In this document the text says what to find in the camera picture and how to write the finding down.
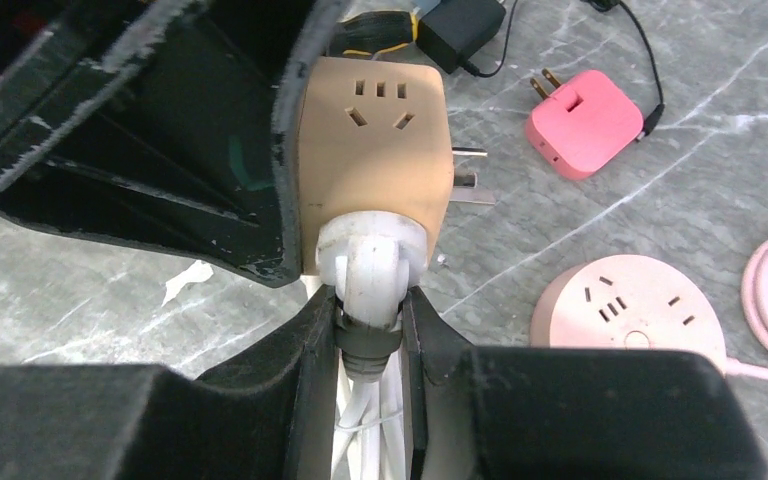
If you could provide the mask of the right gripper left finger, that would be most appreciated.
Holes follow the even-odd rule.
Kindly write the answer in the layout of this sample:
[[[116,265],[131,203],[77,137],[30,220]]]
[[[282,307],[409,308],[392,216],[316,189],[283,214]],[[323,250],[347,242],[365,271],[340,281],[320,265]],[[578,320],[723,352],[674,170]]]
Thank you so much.
[[[326,479],[336,296],[189,379],[159,364],[0,366],[0,479]]]

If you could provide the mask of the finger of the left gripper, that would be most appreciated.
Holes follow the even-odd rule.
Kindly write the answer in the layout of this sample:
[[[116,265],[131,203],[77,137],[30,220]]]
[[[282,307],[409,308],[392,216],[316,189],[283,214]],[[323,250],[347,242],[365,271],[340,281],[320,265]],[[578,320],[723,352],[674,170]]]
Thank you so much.
[[[0,217],[302,270],[298,121],[344,1],[0,1]]]

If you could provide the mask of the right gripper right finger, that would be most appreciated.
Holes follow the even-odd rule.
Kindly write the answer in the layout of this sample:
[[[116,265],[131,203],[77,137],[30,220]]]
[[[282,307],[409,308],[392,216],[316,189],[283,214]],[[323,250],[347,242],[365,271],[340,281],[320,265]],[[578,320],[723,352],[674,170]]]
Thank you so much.
[[[419,288],[402,304],[411,479],[764,479],[704,357],[475,345]]]

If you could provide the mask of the pink round socket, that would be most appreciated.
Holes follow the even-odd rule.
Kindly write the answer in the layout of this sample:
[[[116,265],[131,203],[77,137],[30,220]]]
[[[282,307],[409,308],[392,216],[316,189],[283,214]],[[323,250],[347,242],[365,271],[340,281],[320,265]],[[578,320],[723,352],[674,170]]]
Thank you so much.
[[[688,351],[727,370],[724,333],[706,295],[680,270],[644,255],[611,255],[557,276],[535,305],[530,344]]]

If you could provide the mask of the beige cube socket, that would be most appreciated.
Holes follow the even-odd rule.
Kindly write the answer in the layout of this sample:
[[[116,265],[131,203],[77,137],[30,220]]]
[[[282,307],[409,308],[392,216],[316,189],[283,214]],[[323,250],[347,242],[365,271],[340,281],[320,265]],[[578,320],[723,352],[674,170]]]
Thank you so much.
[[[358,211],[421,224],[431,254],[449,200],[492,204],[451,143],[443,80],[425,65],[323,57],[314,66],[297,137],[302,271],[317,272],[320,229]]]

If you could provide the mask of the black power adapter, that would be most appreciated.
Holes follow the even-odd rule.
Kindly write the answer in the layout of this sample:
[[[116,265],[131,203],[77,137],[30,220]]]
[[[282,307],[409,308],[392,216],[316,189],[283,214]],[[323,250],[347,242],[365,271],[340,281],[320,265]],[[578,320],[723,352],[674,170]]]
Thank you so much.
[[[658,103],[643,121],[641,137],[650,135],[661,121],[665,95],[654,51],[645,30],[623,1],[590,1],[595,11],[605,14],[619,8],[637,29],[650,60]],[[516,1],[418,1],[422,16],[414,21],[414,42],[420,50],[447,73],[462,69],[476,78],[491,78],[505,64],[509,39],[516,15]],[[483,71],[472,56],[505,30],[500,60],[492,71]]]

